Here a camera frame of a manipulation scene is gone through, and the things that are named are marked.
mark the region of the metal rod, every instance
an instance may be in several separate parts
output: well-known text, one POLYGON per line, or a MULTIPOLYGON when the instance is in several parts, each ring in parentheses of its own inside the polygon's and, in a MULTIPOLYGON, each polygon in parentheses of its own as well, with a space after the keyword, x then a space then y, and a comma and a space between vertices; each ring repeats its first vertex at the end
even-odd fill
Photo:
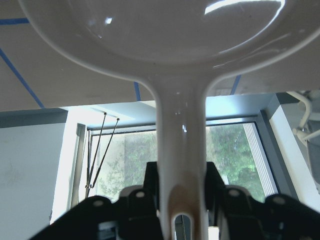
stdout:
POLYGON ((308 98, 306 98, 305 96, 303 96, 300 93, 297 93, 295 91, 287 91, 287 93, 289 95, 293 96, 294 98, 298 99, 299 101, 303 102, 305 105, 305 113, 304 113, 304 115, 300 121, 300 124, 299 124, 299 128, 303 129, 305 127, 311 113, 312 113, 312 104, 308 98))
POLYGON ((116 128, 117 128, 117 125, 118 125, 119 120, 120 120, 119 118, 116 119, 116 123, 115 123, 115 126, 114 126, 114 128, 113 128, 113 132, 112 132, 111 137, 110 137, 110 139, 109 139, 109 143, 108 143, 108 145, 107 145, 107 147, 106 147, 106 149, 105 149, 105 152, 104 152, 103 158, 102 158, 102 160, 101 160, 100 166, 99 166, 99 168, 98 168, 98 171, 96 172, 96 175, 95 175, 95 178, 94 178, 94 181, 93 181, 93 184, 92 184, 92 188, 95 187, 95 184, 96 184, 96 181, 97 181, 97 179, 98 179, 98 176, 99 176, 99 173, 100 173, 102 164, 104 163, 104 160, 105 160, 107 151, 108 151, 108 149, 109 149, 109 146, 110 146, 112 137, 114 136, 114 133, 115 133, 115 130, 116 130, 116 128))
POLYGON ((102 122, 102 126, 101 126, 101 130, 100 130, 100 135, 99 135, 99 140, 98 140, 98 144, 96 145, 96 150, 95 150, 95 154, 94 154, 94 158, 93 158, 93 162, 91 165, 91 171, 89 174, 89 179, 86 182, 86 191, 85 191, 85 198, 87 198, 89 196, 89 192, 90 192, 90 182, 91 182, 91 178, 92 178, 92 173, 94 171, 94 166, 95 166, 95 162, 96 162, 96 157, 97 157, 97 153, 98 153, 98 148, 99 148, 99 143, 100 143, 100 139, 101 139, 101 135, 102 135, 102 130, 104 128, 104 124, 105 124, 105 120, 106 120, 106 115, 107 113, 104 113, 104 117, 103 117, 103 122, 102 122))
POLYGON ((86 168, 86 182, 89 181, 89 174, 90 174, 90 130, 88 129, 87 132, 88 132, 88 135, 87 135, 87 137, 88 137, 88 154, 87 154, 87 157, 88 157, 88 159, 87 159, 87 168, 86 168))
POLYGON ((318 137, 318 136, 320 136, 320 129, 317 130, 317 131, 314 131, 314 132, 312 132, 312 133, 310 133, 310 134, 308 134, 307 136, 305 136, 305 137, 303 138, 303 140, 308 141, 308 140, 313 139, 313 138, 316 138, 316 137, 318 137))

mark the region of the white wall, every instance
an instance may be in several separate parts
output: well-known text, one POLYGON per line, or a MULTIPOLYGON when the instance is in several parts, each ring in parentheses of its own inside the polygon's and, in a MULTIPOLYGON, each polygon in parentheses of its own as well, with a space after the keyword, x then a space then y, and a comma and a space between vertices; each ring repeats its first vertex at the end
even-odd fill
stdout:
POLYGON ((270 119, 270 125, 299 200, 320 212, 320 196, 295 136, 292 134, 288 122, 291 118, 291 114, 288 112, 285 114, 282 106, 279 106, 270 119))
POLYGON ((72 186, 74 181, 74 161, 77 145, 77 124, 81 122, 81 114, 77 110, 69 110, 63 132, 62 147, 56 171, 54 199, 52 206, 52 224, 70 210, 72 186))
POLYGON ((65 124, 0 128, 0 239, 49 224, 65 124))

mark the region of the wall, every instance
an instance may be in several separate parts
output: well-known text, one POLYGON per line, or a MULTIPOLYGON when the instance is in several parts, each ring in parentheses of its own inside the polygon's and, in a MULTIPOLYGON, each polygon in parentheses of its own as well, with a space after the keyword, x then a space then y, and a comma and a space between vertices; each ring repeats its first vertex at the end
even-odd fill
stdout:
POLYGON ((54 116, 0 114, 2 240, 28 239, 50 222, 65 128, 63 118, 52 123, 54 116), (15 118, 25 119, 28 125, 14 126, 21 124, 15 118))
POLYGON ((71 207, 75 164, 79 144, 77 128, 78 122, 81 122, 81 116, 78 109, 68 111, 55 179, 51 224, 70 210, 71 207))
POLYGON ((299 200, 320 212, 319 193, 290 126, 301 119, 301 113, 294 105, 297 104, 279 106, 270 119, 270 125, 299 200))
MULTIPOLYGON (((291 129, 293 128, 297 128, 300 124, 300 121, 305 113, 305 110, 301 107, 299 107, 298 103, 291 103, 291 104, 283 104, 281 105, 283 112, 286 116, 286 119, 288 121, 288 124, 290 126, 291 129)), ((312 115, 316 115, 319 110, 317 108, 319 108, 320 105, 317 105, 317 102, 314 101, 312 103, 312 115)), ((297 136, 294 136, 296 143, 299 146, 299 149, 302 153, 303 158, 306 160, 305 163, 307 165, 307 167, 309 168, 309 170, 311 169, 309 161, 308 159, 308 150, 307 147, 298 139, 297 136)), ((317 188, 317 191, 320 194, 320 184, 317 184, 315 182, 315 186, 317 188)))

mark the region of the gray wall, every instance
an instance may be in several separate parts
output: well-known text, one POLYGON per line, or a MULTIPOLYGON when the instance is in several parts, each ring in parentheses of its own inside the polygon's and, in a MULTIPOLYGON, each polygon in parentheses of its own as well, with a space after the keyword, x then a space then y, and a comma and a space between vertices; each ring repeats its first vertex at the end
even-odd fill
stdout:
POLYGON ((50 222, 65 123, 40 113, 24 113, 22 126, 18 112, 0 116, 2 240, 28 239, 50 222))

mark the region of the window frame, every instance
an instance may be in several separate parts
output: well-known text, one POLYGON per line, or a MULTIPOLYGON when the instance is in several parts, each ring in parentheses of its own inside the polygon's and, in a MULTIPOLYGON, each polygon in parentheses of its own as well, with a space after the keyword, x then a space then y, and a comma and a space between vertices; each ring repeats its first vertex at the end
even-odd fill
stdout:
MULTIPOLYGON (((271 176, 275 183, 276 190, 280 194, 286 194, 294 199, 298 199, 298 195, 295 191, 294 185, 291 181, 289 172, 287 170, 285 161, 282 157, 280 149, 278 147, 276 138, 273 134, 273 130, 269 123, 269 118, 265 110, 261 110, 257 115, 241 116, 241 117, 222 117, 222 118, 208 118, 205 121, 205 126, 219 126, 230 124, 245 124, 254 123, 257 134, 260 138, 262 149, 266 156, 266 164, 268 165, 271 176)), ((116 128, 114 134, 127 134, 127 133, 142 133, 156 131, 156 124, 148 125, 132 125, 126 127, 116 128)), ((111 135, 113 131, 112 127, 107 127, 102 130, 102 136, 111 135)), ((90 134, 90 142, 94 136, 98 136, 100 130, 94 129, 90 134)))

